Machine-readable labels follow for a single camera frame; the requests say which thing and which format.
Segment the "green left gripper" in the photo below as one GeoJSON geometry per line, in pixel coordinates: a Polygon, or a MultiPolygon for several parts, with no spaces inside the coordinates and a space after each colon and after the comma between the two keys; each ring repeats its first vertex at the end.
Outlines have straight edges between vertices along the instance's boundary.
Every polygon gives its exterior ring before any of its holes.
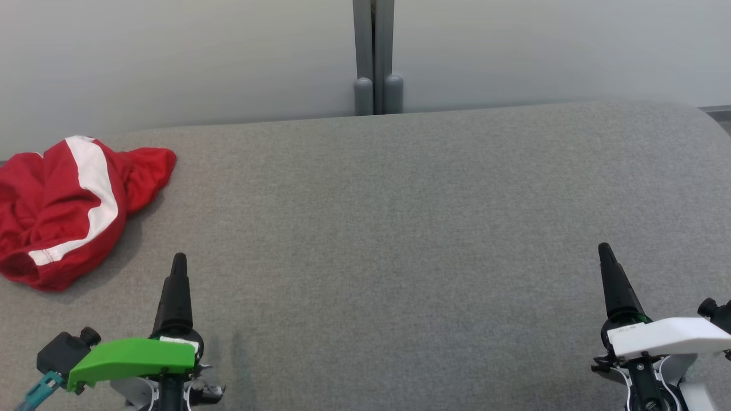
{"type": "Polygon", "coordinates": [[[70,371],[67,390],[76,394],[108,382],[136,411],[194,411],[220,403],[225,386],[201,378],[211,369],[199,362],[203,344],[190,339],[193,327],[186,255],[173,257],[164,280],[152,337],[103,342],[70,371]]]}

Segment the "red shorts with white stripe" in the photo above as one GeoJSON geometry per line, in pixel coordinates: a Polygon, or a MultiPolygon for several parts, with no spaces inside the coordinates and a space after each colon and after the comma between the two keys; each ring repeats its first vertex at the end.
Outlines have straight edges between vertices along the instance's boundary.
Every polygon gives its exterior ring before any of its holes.
{"type": "Polygon", "coordinates": [[[167,148],[113,151],[80,135],[14,155],[0,166],[0,275],[65,291],[112,252],[175,165],[167,148]]]}

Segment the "grey partition post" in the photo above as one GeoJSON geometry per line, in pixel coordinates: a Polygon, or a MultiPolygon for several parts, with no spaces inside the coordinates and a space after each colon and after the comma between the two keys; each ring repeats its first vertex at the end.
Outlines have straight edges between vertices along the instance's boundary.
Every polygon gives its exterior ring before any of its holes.
{"type": "Polygon", "coordinates": [[[355,115],[374,114],[373,25],[371,0],[352,0],[357,79],[355,115]]]}
{"type": "Polygon", "coordinates": [[[402,114],[404,78],[393,71],[395,0],[372,0],[374,114],[402,114]]]}

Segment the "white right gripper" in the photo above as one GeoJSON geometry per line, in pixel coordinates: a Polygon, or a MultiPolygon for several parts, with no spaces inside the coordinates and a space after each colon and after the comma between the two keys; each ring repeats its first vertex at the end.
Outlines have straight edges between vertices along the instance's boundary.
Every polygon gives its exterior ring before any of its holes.
{"type": "Polygon", "coordinates": [[[720,411],[702,382],[686,373],[700,354],[731,350],[731,334],[702,318],[651,322],[610,244],[598,245],[607,322],[606,356],[592,372],[626,388],[621,411],[720,411]]]}

